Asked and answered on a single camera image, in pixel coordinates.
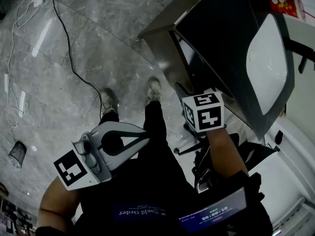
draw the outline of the digital timer display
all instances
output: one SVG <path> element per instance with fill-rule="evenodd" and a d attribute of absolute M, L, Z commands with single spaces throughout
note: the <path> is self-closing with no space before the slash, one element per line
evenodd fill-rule
<path fill-rule="evenodd" d="M 245 191 L 242 187 L 224 199 L 179 220 L 188 232 L 195 233 L 221 222 L 245 208 Z"/>

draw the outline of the marble floor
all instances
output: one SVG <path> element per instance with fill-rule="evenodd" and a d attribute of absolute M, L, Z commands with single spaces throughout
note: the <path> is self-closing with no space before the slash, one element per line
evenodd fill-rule
<path fill-rule="evenodd" d="M 22 0 L 1 0 L 6 17 L 0 21 L 0 110 L 6 106 L 4 73 L 12 46 L 15 12 Z M 21 15 L 26 0 L 19 11 Z M 156 66 L 155 58 L 138 33 L 171 0 L 55 0 L 69 32 L 76 71 L 97 88 L 111 88 L 119 99 L 121 121 L 138 126 L 144 123 L 144 86 L 150 76 L 160 79 L 161 104 L 167 125 L 167 140 L 173 149 L 188 148 L 194 138 L 183 129 L 185 122 L 175 91 Z M 34 12 L 33 6 L 25 15 Z M 35 16 L 14 31 L 11 84 L 20 99 L 26 93 L 26 113 L 13 130 L 16 140 L 28 149 L 21 170 L 8 160 L 14 140 L 5 118 L 0 122 L 0 182 L 10 192 L 9 199 L 30 213 L 37 214 L 41 197 L 56 177 L 52 168 L 55 154 L 70 140 L 75 141 L 99 122 L 97 92 L 71 72 L 66 35 L 53 10 L 52 0 L 45 0 Z M 15 106 L 10 94 L 9 105 Z M 229 118 L 228 128 L 245 133 L 244 125 Z M 190 183 L 194 154 L 178 157 Z"/>

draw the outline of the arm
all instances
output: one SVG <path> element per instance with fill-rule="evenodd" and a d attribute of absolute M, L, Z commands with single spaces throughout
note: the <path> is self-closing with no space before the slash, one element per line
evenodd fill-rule
<path fill-rule="evenodd" d="M 248 175 L 245 163 L 224 128 L 207 131 L 210 154 L 215 171 L 223 178 L 243 171 Z"/>
<path fill-rule="evenodd" d="M 41 200 L 38 227 L 52 227 L 64 233 L 73 227 L 71 218 L 80 203 L 79 191 L 67 191 L 57 177 Z"/>

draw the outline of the black cable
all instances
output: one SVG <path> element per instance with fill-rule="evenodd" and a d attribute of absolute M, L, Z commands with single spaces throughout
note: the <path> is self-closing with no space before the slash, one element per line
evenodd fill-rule
<path fill-rule="evenodd" d="M 101 101 L 102 101 L 102 98 L 100 97 L 100 92 L 99 92 L 99 91 L 96 89 L 96 87 L 93 86 L 91 83 L 89 83 L 89 82 L 85 81 L 84 79 L 82 79 L 82 78 L 80 77 L 80 75 L 78 75 L 78 74 L 76 73 L 76 71 L 74 70 L 74 68 L 73 68 L 73 61 L 72 61 L 72 56 L 71 56 L 71 45 L 70 45 L 69 34 L 68 34 L 68 32 L 67 32 L 67 30 L 66 30 L 66 28 L 65 28 L 65 25 L 64 25 L 63 21 L 61 20 L 61 18 L 60 18 L 60 16 L 59 16 L 58 12 L 57 12 L 57 10 L 56 10 L 55 0 L 53 0 L 53 5 L 54 5 L 54 10 L 55 10 L 55 12 L 56 12 L 56 15 L 57 15 L 58 19 L 60 20 L 60 22 L 62 23 L 64 32 L 65 32 L 65 34 L 67 35 L 68 49 L 69 49 L 69 58 L 70 58 L 70 63 L 71 63 L 72 72 L 73 72 L 81 81 L 83 81 L 84 83 L 86 83 L 86 84 L 90 85 L 91 87 L 93 87 L 93 88 L 96 90 L 96 92 L 98 93 L 99 101 L 100 101 L 99 119 L 101 120 L 101 110 L 102 110 L 102 103 L 101 103 Z"/>

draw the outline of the sneaker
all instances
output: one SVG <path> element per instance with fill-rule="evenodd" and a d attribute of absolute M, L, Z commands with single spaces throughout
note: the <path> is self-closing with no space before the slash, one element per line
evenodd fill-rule
<path fill-rule="evenodd" d="M 115 103 L 115 96 L 111 89 L 106 88 L 100 92 L 101 97 L 101 115 L 103 117 L 104 114 L 108 112 L 115 112 L 117 111 L 117 104 Z"/>
<path fill-rule="evenodd" d="M 151 101 L 159 101 L 161 97 L 161 85 L 159 83 L 159 80 L 156 77 L 151 77 L 148 80 L 148 95 L 146 100 L 146 106 Z"/>

